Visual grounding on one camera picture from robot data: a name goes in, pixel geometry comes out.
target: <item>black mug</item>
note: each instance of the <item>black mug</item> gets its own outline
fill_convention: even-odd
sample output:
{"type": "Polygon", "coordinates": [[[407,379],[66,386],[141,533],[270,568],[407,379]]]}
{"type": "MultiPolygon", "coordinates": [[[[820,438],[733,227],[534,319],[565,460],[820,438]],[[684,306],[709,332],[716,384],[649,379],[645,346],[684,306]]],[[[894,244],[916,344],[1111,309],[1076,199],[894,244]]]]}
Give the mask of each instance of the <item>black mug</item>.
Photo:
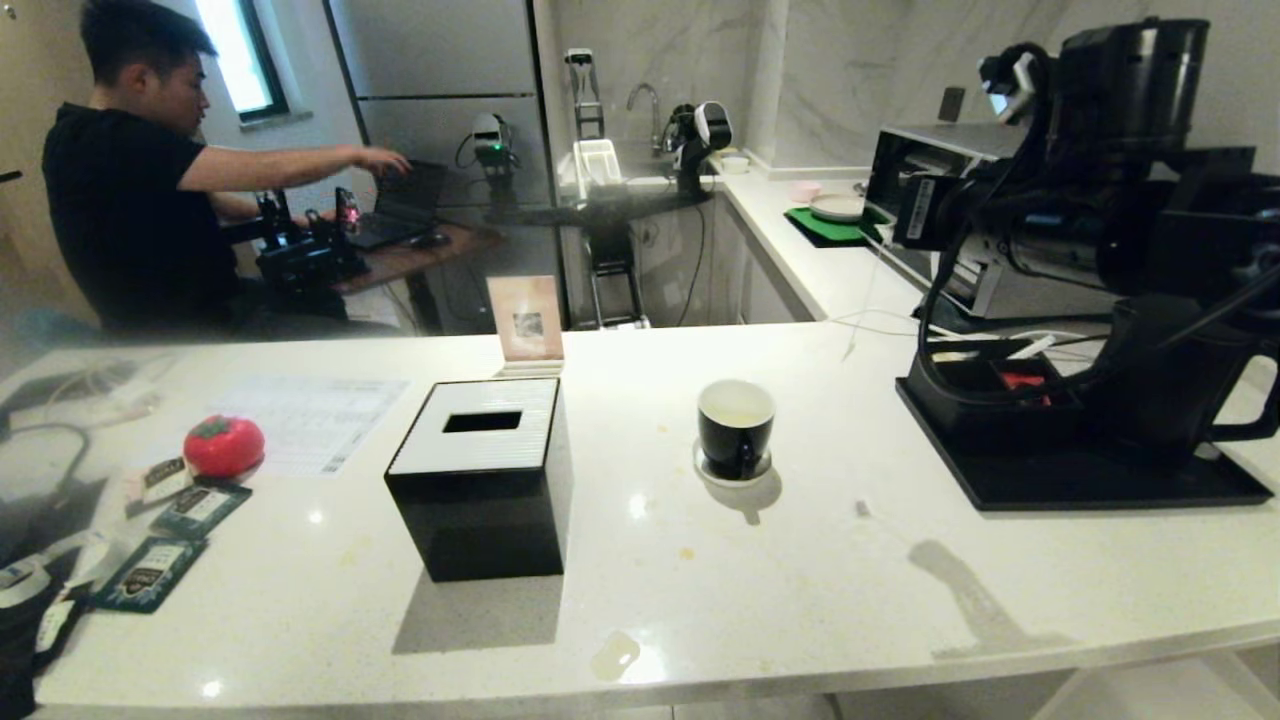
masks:
{"type": "Polygon", "coordinates": [[[719,380],[698,396],[698,436],[708,469],[727,480],[749,480],[773,429],[769,393],[744,380],[719,380]]]}

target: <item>red object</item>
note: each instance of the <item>red object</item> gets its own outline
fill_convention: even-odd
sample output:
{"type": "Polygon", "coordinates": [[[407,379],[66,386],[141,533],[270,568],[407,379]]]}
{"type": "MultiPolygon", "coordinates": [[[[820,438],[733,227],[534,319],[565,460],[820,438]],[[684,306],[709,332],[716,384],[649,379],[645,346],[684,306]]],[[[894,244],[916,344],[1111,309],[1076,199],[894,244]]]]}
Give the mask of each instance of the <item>red object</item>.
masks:
{"type": "MultiPolygon", "coordinates": [[[[1005,382],[1005,387],[1009,389],[1018,389],[1021,387],[1041,387],[1042,384],[1044,384],[1043,375],[1028,375],[1025,373],[1001,372],[1000,379],[1005,382]]],[[[1029,402],[1046,406],[1053,404],[1047,395],[1030,400],[1029,402]]]]}
{"type": "Polygon", "coordinates": [[[182,454],[196,475],[234,478],[266,455],[266,438],[252,420],[212,415],[182,443],[182,454]]]}

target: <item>tissue box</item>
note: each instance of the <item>tissue box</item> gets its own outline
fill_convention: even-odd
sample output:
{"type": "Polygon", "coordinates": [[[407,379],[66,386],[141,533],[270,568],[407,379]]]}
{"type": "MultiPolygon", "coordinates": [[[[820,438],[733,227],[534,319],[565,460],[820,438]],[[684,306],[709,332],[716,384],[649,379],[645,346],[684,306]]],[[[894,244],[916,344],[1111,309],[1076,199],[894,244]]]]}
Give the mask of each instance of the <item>tissue box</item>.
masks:
{"type": "Polygon", "coordinates": [[[573,479],[558,378],[436,384],[384,479],[434,582],[563,574],[573,479]]]}

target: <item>white plate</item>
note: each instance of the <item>white plate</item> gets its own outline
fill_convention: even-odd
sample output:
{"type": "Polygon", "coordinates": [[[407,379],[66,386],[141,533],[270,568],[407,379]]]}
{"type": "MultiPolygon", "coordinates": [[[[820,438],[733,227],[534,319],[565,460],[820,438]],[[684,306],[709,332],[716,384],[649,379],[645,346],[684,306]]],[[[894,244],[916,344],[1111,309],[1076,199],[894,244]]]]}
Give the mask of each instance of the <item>white plate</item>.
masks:
{"type": "Polygon", "coordinates": [[[863,208],[867,201],[856,195],[844,195],[828,192],[819,195],[809,202],[809,209],[819,220],[828,223],[856,223],[863,218],[863,208]]]}

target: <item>window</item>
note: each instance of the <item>window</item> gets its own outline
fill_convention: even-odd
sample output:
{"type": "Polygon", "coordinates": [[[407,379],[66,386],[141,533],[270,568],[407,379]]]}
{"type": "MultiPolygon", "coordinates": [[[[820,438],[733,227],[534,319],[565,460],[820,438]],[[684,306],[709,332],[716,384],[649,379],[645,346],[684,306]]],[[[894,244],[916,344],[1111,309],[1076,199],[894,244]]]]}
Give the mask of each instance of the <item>window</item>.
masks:
{"type": "Polygon", "coordinates": [[[289,111],[253,0],[196,0],[241,122],[289,111]]]}

